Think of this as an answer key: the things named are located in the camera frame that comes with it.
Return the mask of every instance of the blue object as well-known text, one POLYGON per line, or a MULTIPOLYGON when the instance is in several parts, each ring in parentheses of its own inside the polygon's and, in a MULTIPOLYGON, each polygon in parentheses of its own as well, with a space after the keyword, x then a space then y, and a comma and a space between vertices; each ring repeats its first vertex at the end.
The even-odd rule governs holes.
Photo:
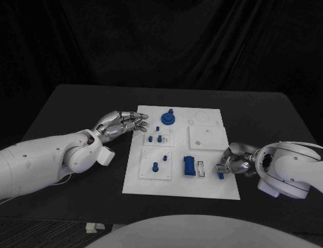
POLYGON ((153 163, 153 171, 157 172, 158 168, 157 168, 157 162, 153 163))
POLYGON ((194 164, 193 164, 193 157, 187 156, 183 158, 183 174, 187 176, 194 176, 194 164))
POLYGON ((161 122, 165 125, 171 125, 174 123, 174 115, 173 109, 168 109, 168 112, 161 115, 161 122))

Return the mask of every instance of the white panel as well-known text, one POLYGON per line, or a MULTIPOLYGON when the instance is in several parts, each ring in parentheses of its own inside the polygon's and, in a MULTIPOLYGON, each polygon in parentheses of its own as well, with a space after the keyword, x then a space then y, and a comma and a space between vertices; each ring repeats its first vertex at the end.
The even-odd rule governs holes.
POLYGON ((161 135, 161 142, 157 142, 157 137, 160 134, 145 134, 144 135, 144 146, 174 146, 174 136, 173 135, 161 135))
POLYGON ((161 149, 142 149, 140 178, 171 180, 171 151, 161 149), (153 163, 157 163, 158 170, 153 171, 153 163))
POLYGON ((189 126, 190 148, 223 151, 227 148, 226 131, 222 127, 189 126))
MULTIPOLYGON (((203 108, 138 106, 137 112, 148 115, 148 131, 147 133, 135 131, 132 134, 122 193, 239 199, 235 175, 225 174, 225 179, 220 180, 216 172, 216 164, 223 150, 190 149, 189 126, 223 128, 220 111, 203 108), (160 117, 168 109, 173 109, 174 124, 164 125, 160 117), (173 147, 144 146, 144 139, 150 135, 173 135, 173 147), (140 178, 142 150, 153 148, 171 151, 171 180, 140 178), (194 177, 183 175, 184 156, 193 156, 196 164, 197 161, 203 162, 204 177, 199 177, 197 172, 194 177)), ((222 139, 225 149, 227 147, 226 134, 222 139)))

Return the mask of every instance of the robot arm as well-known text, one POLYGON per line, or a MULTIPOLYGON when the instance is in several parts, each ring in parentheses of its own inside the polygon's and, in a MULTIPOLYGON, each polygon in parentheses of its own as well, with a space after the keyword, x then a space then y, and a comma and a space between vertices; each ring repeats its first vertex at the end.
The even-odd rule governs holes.
POLYGON ((0 151, 0 199, 29 194, 95 162, 108 165, 114 152, 102 145, 122 133, 147 129, 148 116, 111 112, 92 130, 21 142, 0 151))
POLYGON ((258 173, 258 189, 278 197, 279 193, 304 199, 310 186, 323 193, 323 161, 310 148, 288 142, 274 143, 261 149, 230 143, 216 165, 217 173, 258 173))

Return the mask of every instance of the dark table surface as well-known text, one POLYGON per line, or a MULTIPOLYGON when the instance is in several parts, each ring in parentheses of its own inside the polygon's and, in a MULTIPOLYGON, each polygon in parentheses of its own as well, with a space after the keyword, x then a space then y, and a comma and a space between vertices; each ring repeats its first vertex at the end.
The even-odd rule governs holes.
MULTIPOLYGON (((24 135, 24 141, 78 132, 112 110, 138 105, 219 109, 229 142, 259 147, 278 141, 314 143, 287 96, 269 92, 57 86, 24 135)), ((252 221, 284 231, 323 234, 323 195, 271 197, 258 190, 259 177, 236 175, 240 200, 122 194, 131 133, 108 147, 109 166, 98 164, 67 183, 50 186, 0 205, 0 217, 128 224, 173 214, 207 214, 252 221)))

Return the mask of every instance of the blue knob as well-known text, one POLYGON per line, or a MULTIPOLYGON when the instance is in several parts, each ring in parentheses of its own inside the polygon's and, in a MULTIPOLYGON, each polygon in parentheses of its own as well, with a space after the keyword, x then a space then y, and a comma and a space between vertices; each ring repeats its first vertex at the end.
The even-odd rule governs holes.
POLYGON ((153 163, 153 171, 157 172, 158 168, 157 168, 157 162, 153 163))
POLYGON ((168 109, 168 112, 161 115, 161 122, 165 125, 171 125, 174 123, 174 115, 171 109, 168 109))

